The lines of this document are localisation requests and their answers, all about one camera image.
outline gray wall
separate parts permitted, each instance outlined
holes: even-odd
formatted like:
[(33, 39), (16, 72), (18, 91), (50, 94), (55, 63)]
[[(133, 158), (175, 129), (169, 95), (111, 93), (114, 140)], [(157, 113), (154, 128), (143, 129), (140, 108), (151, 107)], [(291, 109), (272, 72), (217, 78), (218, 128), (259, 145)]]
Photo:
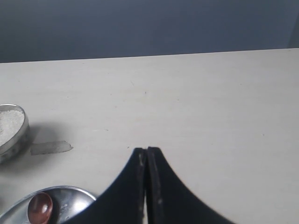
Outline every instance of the gray wall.
[(0, 62), (286, 48), (299, 0), (0, 0)]

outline black object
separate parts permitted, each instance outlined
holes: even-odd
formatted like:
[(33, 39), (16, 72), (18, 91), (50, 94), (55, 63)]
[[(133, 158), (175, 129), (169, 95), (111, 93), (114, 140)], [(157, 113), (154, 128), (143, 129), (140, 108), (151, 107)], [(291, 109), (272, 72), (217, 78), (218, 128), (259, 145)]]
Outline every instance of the black object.
[(145, 194), (149, 224), (233, 224), (189, 191), (155, 147), (134, 149), (113, 184), (65, 224), (142, 224)]

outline plate rim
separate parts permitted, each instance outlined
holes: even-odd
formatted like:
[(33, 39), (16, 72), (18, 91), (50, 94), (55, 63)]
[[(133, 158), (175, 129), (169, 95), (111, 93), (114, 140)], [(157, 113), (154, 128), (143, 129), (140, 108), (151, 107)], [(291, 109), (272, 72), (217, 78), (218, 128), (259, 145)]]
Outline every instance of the plate rim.
[(44, 192), (44, 191), (47, 191), (47, 190), (53, 190), (53, 189), (72, 189), (72, 190), (77, 190), (77, 191), (80, 191), (86, 195), (88, 195), (90, 198), (92, 198), (94, 201), (97, 200), (96, 196), (94, 196), (92, 193), (90, 193), (89, 191), (87, 190), (84, 190), (82, 188), (78, 188), (78, 187), (75, 187), (75, 186), (70, 186), (70, 185), (58, 185), (58, 186), (53, 186), (53, 187), (48, 187), (48, 188), (43, 188), (43, 189), (40, 189), (40, 190), (37, 190), (35, 192), (32, 192), (28, 195), (26, 195), (25, 197), (21, 198), (19, 201), (15, 202), (12, 206), (10, 206), (5, 212), (3, 212), (1, 215), (0, 215), (0, 220), (2, 219), (2, 217), (8, 213), (13, 207), (15, 207), (16, 205), (18, 205), (19, 203), (21, 203), (22, 201), (30, 198), (30, 197), (33, 197), (34, 195), (40, 193), (40, 192)]

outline metal plate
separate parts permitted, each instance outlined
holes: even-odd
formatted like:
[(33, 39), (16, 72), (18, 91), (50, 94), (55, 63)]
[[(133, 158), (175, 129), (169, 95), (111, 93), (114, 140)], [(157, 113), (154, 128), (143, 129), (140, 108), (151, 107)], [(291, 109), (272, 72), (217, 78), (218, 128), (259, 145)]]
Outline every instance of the metal plate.
[(31, 198), (39, 193), (48, 193), (53, 200), (53, 213), (56, 223), (60, 224), (75, 216), (92, 202), (96, 197), (89, 192), (72, 186), (55, 186), (38, 190), (19, 200), (7, 212), (0, 216), (1, 224), (29, 224), (27, 207)]

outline white powder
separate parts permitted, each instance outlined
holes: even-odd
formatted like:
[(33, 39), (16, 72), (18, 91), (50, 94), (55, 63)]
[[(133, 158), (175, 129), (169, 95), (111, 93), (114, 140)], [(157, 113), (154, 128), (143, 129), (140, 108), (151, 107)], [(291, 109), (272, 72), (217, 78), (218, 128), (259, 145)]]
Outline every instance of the white powder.
[(0, 146), (9, 141), (21, 128), (24, 114), (20, 111), (0, 112)]

